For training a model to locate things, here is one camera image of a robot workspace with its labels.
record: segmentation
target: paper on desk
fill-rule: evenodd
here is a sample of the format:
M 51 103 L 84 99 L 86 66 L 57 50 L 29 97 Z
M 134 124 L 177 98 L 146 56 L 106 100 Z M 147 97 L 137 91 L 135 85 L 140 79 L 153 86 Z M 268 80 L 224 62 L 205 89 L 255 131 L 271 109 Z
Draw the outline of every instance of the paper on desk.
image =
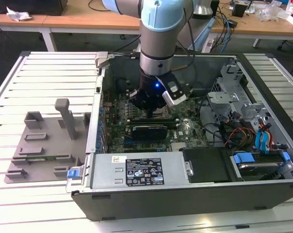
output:
M 283 9 L 281 9 L 281 10 L 277 13 L 277 15 L 276 15 L 276 17 L 278 17 L 278 18 L 282 18 L 282 19 L 284 19 L 284 20 L 287 20 L 287 18 L 288 18 L 289 16 L 290 16 L 290 15 L 287 14 L 286 11 L 283 10 Z
M 27 20 L 32 18 L 28 12 L 16 12 L 16 11 L 12 11 L 8 7 L 6 7 L 6 9 L 7 9 L 6 15 L 12 20 L 15 20 L 16 22 L 19 22 L 20 20 Z

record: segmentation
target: sticker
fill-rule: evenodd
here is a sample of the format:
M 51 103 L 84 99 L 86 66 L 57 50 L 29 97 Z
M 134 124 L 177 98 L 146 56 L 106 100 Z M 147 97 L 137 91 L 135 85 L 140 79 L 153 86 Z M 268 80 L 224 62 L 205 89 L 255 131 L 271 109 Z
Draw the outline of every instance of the sticker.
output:
M 124 163 L 126 159 L 127 156 L 112 156 L 112 163 Z
M 127 186 L 164 184 L 161 159 L 126 159 L 126 184 Z

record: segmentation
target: table leg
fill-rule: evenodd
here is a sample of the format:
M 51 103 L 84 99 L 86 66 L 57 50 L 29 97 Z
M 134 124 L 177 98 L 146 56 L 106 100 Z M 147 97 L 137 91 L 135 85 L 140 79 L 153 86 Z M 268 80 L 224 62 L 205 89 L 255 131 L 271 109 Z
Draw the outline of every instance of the table leg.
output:
M 262 41 L 261 39 L 255 39 L 255 42 L 254 42 L 254 44 L 253 44 L 253 47 L 254 47 L 254 48 L 259 47 L 261 41 Z
M 50 29 L 49 28 L 42 28 L 41 33 L 43 35 L 45 45 L 46 45 L 46 48 L 48 49 L 48 51 L 49 52 L 56 52 L 57 48 L 55 45 L 53 34 L 50 32 Z
M 210 33 L 207 37 L 207 40 L 205 41 L 204 43 L 204 46 L 203 48 L 201 49 L 201 52 L 203 53 L 209 53 L 211 48 L 212 48 L 212 45 L 213 45 L 213 42 L 214 42 L 214 39 L 218 36 L 218 33 Z

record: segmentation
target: electronics on desk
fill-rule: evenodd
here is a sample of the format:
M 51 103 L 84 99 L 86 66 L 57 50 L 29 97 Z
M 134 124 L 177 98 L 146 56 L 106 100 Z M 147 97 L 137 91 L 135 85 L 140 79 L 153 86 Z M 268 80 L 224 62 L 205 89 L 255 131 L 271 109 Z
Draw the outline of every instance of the electronics on desk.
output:
M 248 8 L 249 4 L 245 1 L 235 1 L 232 10 L 232 16 L 243 17 L 245 10 Z
M 13 11 L 60 16 L 67 0 L 0 0 L 0 14 L 6 14 L 6 7 Z

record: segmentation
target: black plastic cover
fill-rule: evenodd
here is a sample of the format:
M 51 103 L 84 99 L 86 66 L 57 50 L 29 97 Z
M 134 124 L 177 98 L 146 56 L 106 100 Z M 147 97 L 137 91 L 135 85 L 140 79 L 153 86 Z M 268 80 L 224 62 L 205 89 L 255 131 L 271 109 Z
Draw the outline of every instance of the black plastic cover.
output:
M 184 160 L 190 161 L 193 167 L 190 183 L 237 181 L 226 148 L 184 148 L 182 151 Z

